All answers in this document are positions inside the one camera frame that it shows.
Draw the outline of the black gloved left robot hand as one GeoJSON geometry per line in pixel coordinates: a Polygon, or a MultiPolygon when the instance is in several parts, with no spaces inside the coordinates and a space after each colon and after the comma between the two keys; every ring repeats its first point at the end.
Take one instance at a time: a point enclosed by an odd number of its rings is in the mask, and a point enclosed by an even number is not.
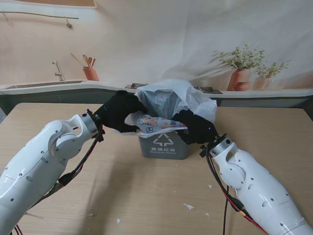
{"type": "Polygon", "coordinates": [[[129,114],[136,112],[146,114],[148,110],[137,96],[127,91],[119,90],[95,114],[99,116],[104,126],[117,130],[120,133],[130,133],[139,130],[139,127],[126,124],[125,119],[129,114]]]}

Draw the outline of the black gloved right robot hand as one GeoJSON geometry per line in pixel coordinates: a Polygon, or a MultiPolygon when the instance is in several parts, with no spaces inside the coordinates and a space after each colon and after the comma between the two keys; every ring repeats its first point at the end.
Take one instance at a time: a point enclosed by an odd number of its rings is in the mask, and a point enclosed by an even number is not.
{"type": "Polygon", "coordinates": [[[194,114],[190,110],[182,110],[172,118],[188,128],[188,132],[177,131],[177,134],[186,144],[204,144],[213,142],[219,134],[213,123],[194,114]]]}

